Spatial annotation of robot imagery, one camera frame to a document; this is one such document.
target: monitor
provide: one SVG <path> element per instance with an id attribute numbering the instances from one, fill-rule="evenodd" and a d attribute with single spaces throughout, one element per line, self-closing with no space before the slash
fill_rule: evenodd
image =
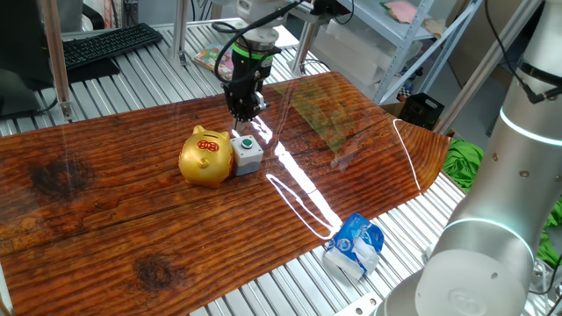
<path id="1" fill-rule="evenodd" d="M 0 0 L 0 47 L 0 117 L 29 115 L 33 86 L 53 84 L 37 0 Z"/>

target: dark wood knot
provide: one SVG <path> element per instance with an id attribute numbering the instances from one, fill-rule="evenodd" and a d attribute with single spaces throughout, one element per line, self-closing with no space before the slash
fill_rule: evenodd
<path id="1" fill-rule="evenodd" d="M 169 264 L 155 256 L 142 258 L 134 264 L 134 271 L 147 287 L 160 290 L 172 281 Z"/>
<path id="2" fill-rule="evenodd" d="M 33 187 L 50 196 L 66 197 L 72 190 L 81 190 L 90 180 L 88 170 L 80 162 L 50 162 L 30 173 Z"/>

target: green cloth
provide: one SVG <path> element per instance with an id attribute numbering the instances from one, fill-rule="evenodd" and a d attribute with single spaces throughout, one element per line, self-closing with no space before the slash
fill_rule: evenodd
<path id="1" fill-rule="evenodd" d="M 478 146 L 464 140 L 454 140 L 450 144 L 449 153 L 443 165 L 443 171 L 449 175 L 465 192 L 469 192 L 484 153 Z M 562 224 L 562 198 L 546 220 L 544 228 Z M 554 268 L 559 254 L 552 247 L 546 231 L 543 229 L 538 247 L 537 257 Z"/>
<path id="2" fill-rule="evenodd" d="M 468 193 L 480 167 L 484 152 L 464 140 L 454 140 L 443 165 L 443 171 Z"/>

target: pink object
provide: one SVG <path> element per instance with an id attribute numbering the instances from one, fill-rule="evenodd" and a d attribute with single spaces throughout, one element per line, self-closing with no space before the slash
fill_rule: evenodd
<path id="1" fill-rule="evenodd" d="M 386 3 L 385 6 L 393 12 L 401 23 L 412 23 L 414 21 L 417 8 L 408 1 L 390 2 Z"/>

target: black box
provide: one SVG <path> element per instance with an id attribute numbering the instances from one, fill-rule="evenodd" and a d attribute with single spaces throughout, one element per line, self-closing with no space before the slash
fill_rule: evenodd
<path id="1" fill-rule="evenodd" d="M 406 99 L 398 118 L 432 131 L 444 108 L 433 97 L 419 93 Z"/>

